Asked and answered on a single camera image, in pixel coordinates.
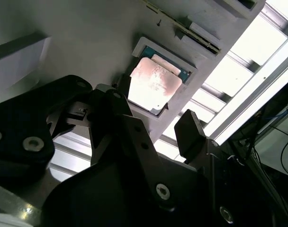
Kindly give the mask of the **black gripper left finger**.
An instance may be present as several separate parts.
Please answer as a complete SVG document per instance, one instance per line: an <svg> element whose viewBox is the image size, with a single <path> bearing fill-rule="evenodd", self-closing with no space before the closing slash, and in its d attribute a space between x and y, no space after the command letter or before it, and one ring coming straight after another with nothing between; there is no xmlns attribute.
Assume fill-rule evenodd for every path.
<svg viewBox="0 0 288 227"><path fill-rule="evenodd" d="M89 129L93 166L117 162L123 173L132 167L152 199L171 209L162 162L126 97L112 87L94 89L75 75L0 103L0 180L40 178L54 156L53 139L77 125Z"/></svg>

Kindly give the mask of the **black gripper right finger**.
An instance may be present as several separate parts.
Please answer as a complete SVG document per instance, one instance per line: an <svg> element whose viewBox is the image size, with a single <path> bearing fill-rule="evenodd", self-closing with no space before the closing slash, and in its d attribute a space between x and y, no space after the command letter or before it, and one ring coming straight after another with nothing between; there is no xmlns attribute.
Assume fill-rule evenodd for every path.
<svg viewBox="0 0 288 227"><path fill-rule="evenodd" d="M196 169L198 211L205 227L235 227L237 215L227 156L207 138L196 114L187 110L174 126L180 155Z"/></svg>

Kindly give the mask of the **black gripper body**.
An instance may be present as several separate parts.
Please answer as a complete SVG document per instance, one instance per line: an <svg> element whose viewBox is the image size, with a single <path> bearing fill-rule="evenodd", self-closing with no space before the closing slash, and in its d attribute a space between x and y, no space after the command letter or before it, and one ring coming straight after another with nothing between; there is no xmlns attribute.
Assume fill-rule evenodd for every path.
<svg viewBox="0 0 288 227"><path fill-rule="evenodd" d="M44 227L203 227L206 195L196 170L163 157L173 210L160 207L132 168L106 162L60 183L42 208Z"/></svg>

